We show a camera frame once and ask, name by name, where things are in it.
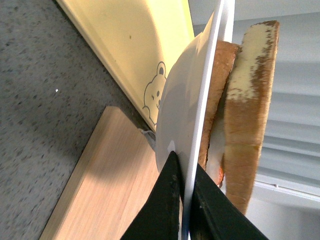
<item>wooden surface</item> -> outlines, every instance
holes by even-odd
[[[120,239],[158,175],[146,138],[120,109],[107,107],[40,239]]]

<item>cutting board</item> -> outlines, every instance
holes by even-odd
[[[107,107],[40,239],[120,239],[158,176],[146,138],[119,108]]]
[[[155,131],[172,66],[194,38],[187,0],[57,0]]]

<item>white wall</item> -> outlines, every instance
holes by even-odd
[[[252,198],[246,217],[270,240],[320,240],[320,215]]]

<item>white blinds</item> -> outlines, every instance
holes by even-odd
[[[235,21],[233,42],[240,44],[249,26],[267,20],[280,22],[280,34],[253,195],[319,211],[320,12]],[[194,26],[195,34],[202,28]]]

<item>white plate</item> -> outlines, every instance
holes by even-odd
[[[186,47],[166,80],[156,128],[159,172],[171,151],[178,155],[185,189],[182,239],[188,238],[192,194],[217,39],[232,39],[235,0],[221,0],[203,33]]]

